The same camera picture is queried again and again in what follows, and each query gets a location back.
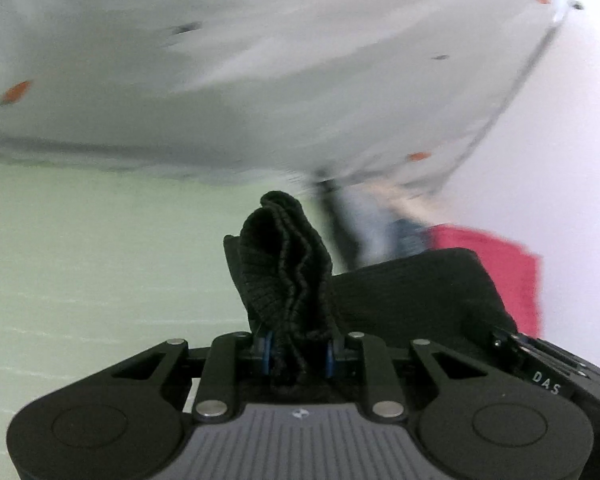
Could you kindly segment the black knit garment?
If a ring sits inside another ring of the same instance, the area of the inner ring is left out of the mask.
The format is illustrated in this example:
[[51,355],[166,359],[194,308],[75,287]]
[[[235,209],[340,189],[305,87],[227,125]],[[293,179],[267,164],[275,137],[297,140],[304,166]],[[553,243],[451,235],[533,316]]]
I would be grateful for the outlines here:
[[284,400],[325,396],[327,347],[350,332],[481,356],[492,333],[517,329],[474,252],[428,250],[336,274],[300,202],[282,191],[265,193],[223,248],[250,330],[271,339],[266,386]]

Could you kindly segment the blue denim jeans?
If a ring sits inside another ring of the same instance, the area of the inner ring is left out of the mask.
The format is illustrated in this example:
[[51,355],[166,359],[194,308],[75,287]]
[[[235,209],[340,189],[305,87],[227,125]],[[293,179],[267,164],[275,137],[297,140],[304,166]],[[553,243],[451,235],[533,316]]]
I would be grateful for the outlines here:
[[394,216],[389,223],[390,256],[413,257],[429,249],[429,226],[411,217]]

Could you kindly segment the red checkered garment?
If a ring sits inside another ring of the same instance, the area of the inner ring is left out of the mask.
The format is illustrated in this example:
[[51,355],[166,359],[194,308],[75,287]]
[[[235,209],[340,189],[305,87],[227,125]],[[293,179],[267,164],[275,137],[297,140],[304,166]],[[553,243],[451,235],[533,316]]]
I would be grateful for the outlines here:
[[533,337],[541,335],[539,288],[542,264],[538,255],[499,235],[452,224],[432,226],[428,236],[432,249],[465,248],[475,252],[494,281],[518,330]]

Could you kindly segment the light grey folded garment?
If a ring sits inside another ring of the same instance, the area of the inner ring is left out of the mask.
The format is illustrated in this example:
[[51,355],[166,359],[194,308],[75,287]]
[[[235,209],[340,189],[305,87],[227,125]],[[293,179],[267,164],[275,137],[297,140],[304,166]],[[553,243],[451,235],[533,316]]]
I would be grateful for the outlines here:
[[356,245],[356,265],[388,261],[394,252],[393,215],[385,204],[360,184],[343,185],[337,197],[341,218]]

